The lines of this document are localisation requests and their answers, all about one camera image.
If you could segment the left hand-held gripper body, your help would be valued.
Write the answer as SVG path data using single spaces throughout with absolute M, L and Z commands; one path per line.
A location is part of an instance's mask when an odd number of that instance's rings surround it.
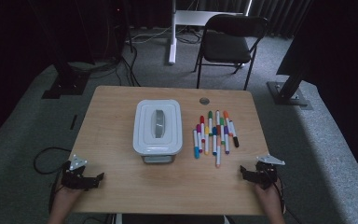
M 88 183 L 83 173 L 87 163 L 87 160 L 74 154 L 72 159 L 62 166 L 62 185 L 69 189 L 86 189 Z

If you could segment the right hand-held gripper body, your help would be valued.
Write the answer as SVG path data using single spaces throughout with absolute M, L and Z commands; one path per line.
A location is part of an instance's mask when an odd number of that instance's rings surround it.
M 285 161 L 279 160 L 270 154 L 257 157 L 256 170 L 261 175 L 260 185 L 262 189 L 269 188 L 277 181 L 277 165 L 285 165 Z

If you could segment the black capped marker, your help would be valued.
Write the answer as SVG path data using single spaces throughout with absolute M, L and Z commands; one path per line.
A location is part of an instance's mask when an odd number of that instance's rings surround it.
M 229 124 L 230 124 L 230 127 L 231 127 L 231 132 L 232 132 L 232 138 L 233 138 L 233 141 L 234 141 L 234 146 L 235 146 L 235 147 L 239 147 L 240 144 L 239 144 L 238 136 L 237 136 L 237 134 L 236 134 L 234 122 L 233 122 L 232 120 L 230 120 L 230 121 L 229 121 Z

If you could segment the peach capped marker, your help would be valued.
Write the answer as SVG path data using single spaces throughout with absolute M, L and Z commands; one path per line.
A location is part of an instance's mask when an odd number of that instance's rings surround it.
M 221 165 L 221 140 L 220 137 L 216 139 L 216 156 L 215 156 L 215 167 L 219 168 Z

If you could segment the purple capped marker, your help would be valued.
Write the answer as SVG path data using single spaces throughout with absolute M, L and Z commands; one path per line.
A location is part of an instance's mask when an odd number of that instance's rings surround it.
M 224 127 L 224 137 L 225 137 L 225 153 L 226 153 L 226 155 L 228 155 L 230 153 L 228 126 Z

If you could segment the light green capped marker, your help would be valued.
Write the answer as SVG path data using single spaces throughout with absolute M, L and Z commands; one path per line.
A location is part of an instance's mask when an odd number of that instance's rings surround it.
M 226 144 L 225 140 L 225 124 L 224 119 L 220 118 L 220 137 L 221 137 L 221 145 Z

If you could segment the white lid with grey handle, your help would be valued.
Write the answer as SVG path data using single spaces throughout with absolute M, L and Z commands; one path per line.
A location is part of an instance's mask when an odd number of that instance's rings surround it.
M 183 145 L 182 114 L 175 100 L 143 100 L 136 107 L 133 148 L 142 156 L 176 155 Z

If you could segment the clear brown storage container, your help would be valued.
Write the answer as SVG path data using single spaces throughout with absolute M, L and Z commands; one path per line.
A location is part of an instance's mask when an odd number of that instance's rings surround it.
M 175 155 L 146 155 L 142 156 L 144 163 L 172 163 L 175 160 Z

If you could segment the magenta capped marker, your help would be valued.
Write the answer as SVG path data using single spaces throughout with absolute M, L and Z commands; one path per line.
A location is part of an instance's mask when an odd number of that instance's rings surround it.
M 199 153 L 201 153 L 201 152 L 203 151 L 203 148 L 202 148 L 201 127 L 200 127 L 200 124 L 197 124 L 197 126 L 196 126 L 196 131 L 197 131 L 197 141 L 198 141 Z

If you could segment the person's left hand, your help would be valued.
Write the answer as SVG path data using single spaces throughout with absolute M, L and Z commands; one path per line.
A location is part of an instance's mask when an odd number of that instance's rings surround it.
M 72 208 L 82 192 L 82 189 L 69 189 L 65 186 L 60 186 L 55 192 L 53 207 L 61 209 Z

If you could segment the person's right hand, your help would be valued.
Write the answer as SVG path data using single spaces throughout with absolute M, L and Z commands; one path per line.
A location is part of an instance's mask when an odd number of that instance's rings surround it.
M 280 214 L 282 212 L 281 193 L 275 186 L 262 189 L 259 184 L 254 184 L 254 190 L 266 214 Z

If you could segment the black metal stand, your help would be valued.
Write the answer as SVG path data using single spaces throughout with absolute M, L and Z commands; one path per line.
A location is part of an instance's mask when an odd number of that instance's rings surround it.
M 58 58 L 53 63 L 58 75 L 49 90 L 44 91 L 43 99 L 59 99 L 62 95 L 82 95 L 90 72 L 74 70 L 65 59 Z

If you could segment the black folding chair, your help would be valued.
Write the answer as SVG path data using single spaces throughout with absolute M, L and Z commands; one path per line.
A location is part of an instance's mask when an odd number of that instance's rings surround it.
M 258 43 L 265 37 L 269 21 L 263 17 L 218 14 L 206 22 L 194 67 L 197 88 L 203 66 L 231 66 L 236 74 L 242 64 L 249 64 L 243 89 L 246 90 Z

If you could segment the dark computer tower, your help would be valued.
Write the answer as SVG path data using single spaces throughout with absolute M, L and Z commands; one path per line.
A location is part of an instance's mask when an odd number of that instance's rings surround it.
M 90 48 L 96 59 L 119 59 L 128 33 L 126 0 L 96 0 Z

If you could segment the dark curtain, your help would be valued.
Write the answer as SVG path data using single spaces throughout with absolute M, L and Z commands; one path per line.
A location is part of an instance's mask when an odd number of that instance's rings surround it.
M 250 16 L 269 21 L 268 35 L 292 38 L 306 17 L 313 0 L 252 0 Z

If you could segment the black stand with base plate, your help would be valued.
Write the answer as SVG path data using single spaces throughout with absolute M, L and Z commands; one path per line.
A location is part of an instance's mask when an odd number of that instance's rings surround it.
M 269 81 L 269 92 L 276 105 L 297 105 L 302 110 L 312 110 L 313 107 L 299 89 L 305 73 L 300 70 L 296 75 L 290 75 L 285 82 Z

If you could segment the white desk frame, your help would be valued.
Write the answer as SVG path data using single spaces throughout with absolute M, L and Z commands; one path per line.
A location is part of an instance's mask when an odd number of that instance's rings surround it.
M 193 11 L 193 10 L 178 10 L 176 8 L 176 1 L 172 0 L 172 25 L 171 25 L 171 44 L 169 53 L 169 64 L 175 64 L 176 62 L 176 50 L 177 50 L 177 38 L 176 38 L 176 26 L 204 26 L 206 22 L 215 15 L 218 15 L 217 11 Z

